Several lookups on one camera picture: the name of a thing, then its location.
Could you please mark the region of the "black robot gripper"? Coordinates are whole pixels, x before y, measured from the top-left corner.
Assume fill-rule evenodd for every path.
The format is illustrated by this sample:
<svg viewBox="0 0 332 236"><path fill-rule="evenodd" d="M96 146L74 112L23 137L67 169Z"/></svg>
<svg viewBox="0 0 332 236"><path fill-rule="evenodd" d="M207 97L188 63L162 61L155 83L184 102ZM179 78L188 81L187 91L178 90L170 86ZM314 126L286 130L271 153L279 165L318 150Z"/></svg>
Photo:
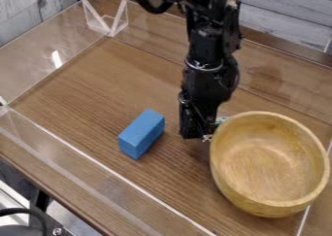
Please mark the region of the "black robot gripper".
<svg viewBox="0 0 332 236"><path fill-rule="evenodd" d="M179 93L180 135L184 139L212 138L220 125L218 108L230 100L239 81L235 58L223 60L215 66L186 59Z"/></svg>

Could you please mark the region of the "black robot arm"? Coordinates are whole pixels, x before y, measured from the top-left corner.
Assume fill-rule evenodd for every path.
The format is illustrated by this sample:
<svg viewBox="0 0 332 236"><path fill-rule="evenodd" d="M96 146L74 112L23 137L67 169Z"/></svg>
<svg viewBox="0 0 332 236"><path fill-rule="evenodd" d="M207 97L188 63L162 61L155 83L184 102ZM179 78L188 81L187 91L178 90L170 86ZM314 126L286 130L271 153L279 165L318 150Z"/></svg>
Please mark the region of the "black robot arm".
<svg viewBox="0 0 332 236"><path fill-rule="evenodd" d="M239 85L234 52L240 49L240 0L135 0L158 15L176 6L187 20L190 50L179 100L180 135L204 138L216 130L216 113Z"/></svg>

